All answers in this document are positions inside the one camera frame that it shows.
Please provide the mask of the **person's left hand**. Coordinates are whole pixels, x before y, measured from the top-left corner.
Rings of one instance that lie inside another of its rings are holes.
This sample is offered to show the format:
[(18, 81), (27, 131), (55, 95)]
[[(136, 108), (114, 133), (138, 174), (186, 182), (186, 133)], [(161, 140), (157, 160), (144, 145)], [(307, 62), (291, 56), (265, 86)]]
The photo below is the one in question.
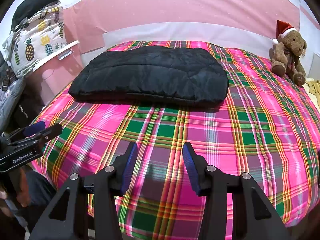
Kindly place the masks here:
[(5, 202), (6, 200), (9, 199), (15, 204), (19, 203), (21, 207), (27, 207), (31, 203), (28, 181), (24, 168), (20, 167), (14, 172), (19, 172), (20, 174), (18, 176), (18, 189), (15, 189), (14, 186), (12, 186), (9, 175), (1, 174), (1, 211), (9, 218), (13, 218), (14, 213)]

